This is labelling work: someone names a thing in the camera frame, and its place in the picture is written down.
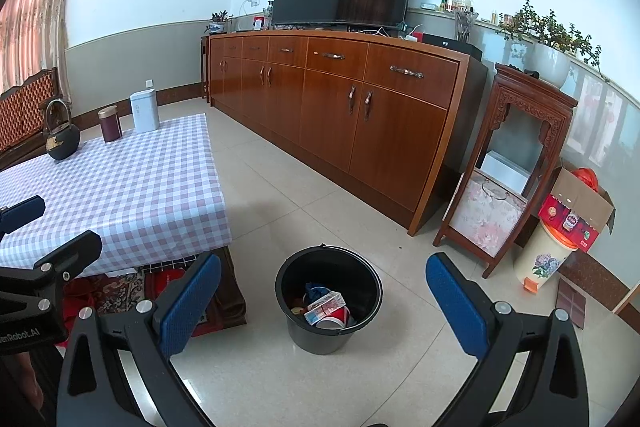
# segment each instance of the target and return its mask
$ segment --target red cardboard box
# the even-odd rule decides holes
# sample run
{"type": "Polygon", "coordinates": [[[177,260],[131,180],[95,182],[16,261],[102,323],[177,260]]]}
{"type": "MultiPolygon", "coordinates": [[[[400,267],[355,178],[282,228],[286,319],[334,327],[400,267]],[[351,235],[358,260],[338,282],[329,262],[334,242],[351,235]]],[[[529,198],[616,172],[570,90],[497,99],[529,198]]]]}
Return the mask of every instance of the red cardboard box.
{"type": "Polygon", "coordinates": [[[612,232],[615,208],[606,190],[596,192],[560,167],[538,217],[586,252],[605,226],[612,232]]]}

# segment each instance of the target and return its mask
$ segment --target brown canister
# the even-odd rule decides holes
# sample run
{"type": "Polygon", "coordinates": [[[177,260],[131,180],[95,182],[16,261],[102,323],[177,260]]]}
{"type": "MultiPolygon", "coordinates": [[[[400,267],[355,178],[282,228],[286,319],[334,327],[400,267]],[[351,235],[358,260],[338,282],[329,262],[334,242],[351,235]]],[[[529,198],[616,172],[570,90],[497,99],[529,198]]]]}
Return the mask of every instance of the brown canister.
{"type": "Polygon", "coordinates": [[[105,142],[113,142],[122,137],[118,108],[115,105],[98,111],[98,120],[100,120],[100,129],[105,142]]]}

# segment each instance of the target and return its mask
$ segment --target black box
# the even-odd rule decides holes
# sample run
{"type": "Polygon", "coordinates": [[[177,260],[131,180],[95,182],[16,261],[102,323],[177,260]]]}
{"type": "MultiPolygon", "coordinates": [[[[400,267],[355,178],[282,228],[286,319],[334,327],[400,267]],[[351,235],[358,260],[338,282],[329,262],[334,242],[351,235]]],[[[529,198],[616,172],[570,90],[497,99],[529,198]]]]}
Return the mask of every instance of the black box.
{"type": "Polygon", "coordinates": [[[441,48],[448,48],[455,52],[460,52],[465,55],[471,55],[478,62],[482,61],[482,51],[476,48],[473,44],[466,42],[460,42],[456,39],[446,39],[437,35],[429,35],[428,33],[422,34],[422,42],[424,44],[431,44],[432,46],[439,46],[441,48]]]}

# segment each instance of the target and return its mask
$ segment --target gold lid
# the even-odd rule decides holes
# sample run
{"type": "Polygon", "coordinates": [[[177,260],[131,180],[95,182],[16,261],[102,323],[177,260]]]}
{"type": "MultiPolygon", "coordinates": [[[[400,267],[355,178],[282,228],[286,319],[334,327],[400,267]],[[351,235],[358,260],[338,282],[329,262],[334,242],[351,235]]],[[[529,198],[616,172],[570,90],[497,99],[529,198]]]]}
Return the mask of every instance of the gold lid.
{"type": "Polygon", "coordinates": [[[102,120],[103,118],[109,118],[110,116],[113,116],[114,114],[117,114],[117,113],[118,113],[118,106],[110,105],[109,107],[105,107],[104,109],[101,109],[100,111],[98,111],[98,118],[102,120]]]}

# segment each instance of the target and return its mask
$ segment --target black kettle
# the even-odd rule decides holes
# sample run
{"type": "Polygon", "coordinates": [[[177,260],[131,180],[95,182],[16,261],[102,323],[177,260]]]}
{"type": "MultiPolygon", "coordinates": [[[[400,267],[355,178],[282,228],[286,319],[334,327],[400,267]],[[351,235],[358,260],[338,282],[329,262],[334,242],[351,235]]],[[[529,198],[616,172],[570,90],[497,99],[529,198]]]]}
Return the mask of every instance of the black kettle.
{"type": "Polygon", "coordinates": [[[47,153],[54,160],[64,160],[69,158],[74,152],[78,150],[80,144],[80,130],[78,126],[71,123],[71,114],[69,108],[59,98],[51,100],[47,104],[47,108],[44,112],[44,121],[49,131],[49,137],[47,137],[47,153]],[[51,106],[54,103],[61,103],[66,111],[66,122],[60,124],[56,128],[52,129],[49,124],[49,113],[51,106]]]}

